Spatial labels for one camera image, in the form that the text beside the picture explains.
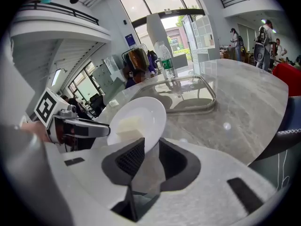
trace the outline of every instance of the black slot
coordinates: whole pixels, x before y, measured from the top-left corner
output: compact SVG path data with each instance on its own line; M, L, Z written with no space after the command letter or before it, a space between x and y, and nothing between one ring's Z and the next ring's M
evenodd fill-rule
M82 159L81 157L78 157L78 158L74 158L74 159L70 159L70 160L66 160L64 161L66 166L71 166L71 165L74 165L74 164L77 164L77 163L80 163L80 162L83 162L85 161L84 159Z
M253 213L263 205L260 198L257 197L257 195L242 179L233 178L228 180L227 183L249 214Z

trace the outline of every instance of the white plate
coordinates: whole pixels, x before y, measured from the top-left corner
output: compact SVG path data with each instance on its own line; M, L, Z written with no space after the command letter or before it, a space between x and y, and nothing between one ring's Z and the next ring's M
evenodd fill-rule
M152 149L162 136L166 125L166 110L162 103L152 97L141 97L124 105L110 123L111 133L108 136L108 145L121 142L116 134L118 124L122 119L139 116L143 125L145 138L144 152Z

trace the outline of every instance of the red chair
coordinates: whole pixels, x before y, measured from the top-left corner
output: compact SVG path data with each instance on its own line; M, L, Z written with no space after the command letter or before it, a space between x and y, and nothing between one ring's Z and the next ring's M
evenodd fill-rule
M288 96L301 96L301 71L289 64L278 64L272 72L288 85Z

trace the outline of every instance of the blue sign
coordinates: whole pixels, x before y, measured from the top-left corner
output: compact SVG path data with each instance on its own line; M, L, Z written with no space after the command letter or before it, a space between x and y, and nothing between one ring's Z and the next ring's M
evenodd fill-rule
M127 36L126 36L126 40L127 40L127 44L128 44L129 46L132 46L132 45L136 44L136 42L135 42L135 40L134 40L132 34L127 35Z

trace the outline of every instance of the marble countertop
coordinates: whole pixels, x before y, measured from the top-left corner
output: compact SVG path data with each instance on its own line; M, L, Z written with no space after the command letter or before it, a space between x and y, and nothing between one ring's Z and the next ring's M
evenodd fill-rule
M168 113L162 137L220 150L244 164L253 162L280 126L288 86L262 69L228 59L183 67L177 74L202 75L216 94L216 104L208 113ZM141 88L164 80L161 74L119 92L96 120L109 124ZM97 138L93 147L103 145L105 137Z

